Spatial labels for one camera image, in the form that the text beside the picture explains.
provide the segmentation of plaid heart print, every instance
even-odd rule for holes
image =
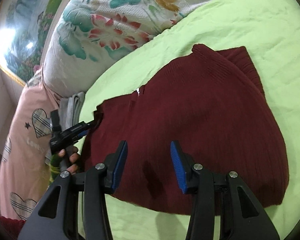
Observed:
[[[6,143],[4,144],[3,152],[2,152],[2,160],[3,162],[7,162],[9,155],[11,153],[11,140],[9,136],[6,139]]]
[[[32,113],[32,125],[37,138],[52,133],[50,119],[47,117],[46,112],[42,108],[38,108]]]
[[[17,193],[14,192],[10,193],[10,203],[14,211],[22,220],[27,220],[37,204],[33,199],[23,200]]]

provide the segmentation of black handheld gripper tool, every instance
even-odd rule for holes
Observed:
[[[78,234],[78,194],[84,192],[86,240],[112,240],[105,194],[118,188],[128,154],[121,141],[117,151],[88,171],[63,171],[50,185],[24,224],[18,240],[83,240]]]
[[[194,195],[186,240],[213,240],[215,192],[221,194],[222,240],[279,240],[279,235],[259,200],[235,171],[213,173],[195,163],[172,141],[170,153],[178,184]]]
[[[91,128],[96,128],[100,125],[102,121],[102,114],[96,115],[98,118],[91,122],[85,123],[80,122],[64,131],[62,131],[60,126],[60,118],[58,110],[50,112],[51,128],[52,128],[52,138],[49,142],[51,154],[56,154],[61,150],[66,150],[66,155],[60,162],[60,170],[66,171],[68,167],[71,166],[69,157],[72,155],[72,145],[77,143],[82,137],[87,135],[88,130]]]

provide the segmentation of black star print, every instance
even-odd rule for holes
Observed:
[[[29,130],[29,127],[31,127],[31,125],[28,122],[26,122],[25,127]]]

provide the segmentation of pink fabric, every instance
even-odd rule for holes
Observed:
[[[27,219],[48,187],[49,117],[59,103],[43,82],[31,84],[20,96],[0,165],[1,215],[19,220]]]

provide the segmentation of red sleeve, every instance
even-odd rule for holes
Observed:
[[[0,216],[0,223],[3,225],[5,230],[15,239],[18,238],[18,235],[21,231],[21,228],[25,224],[24,220],[10,219]]]

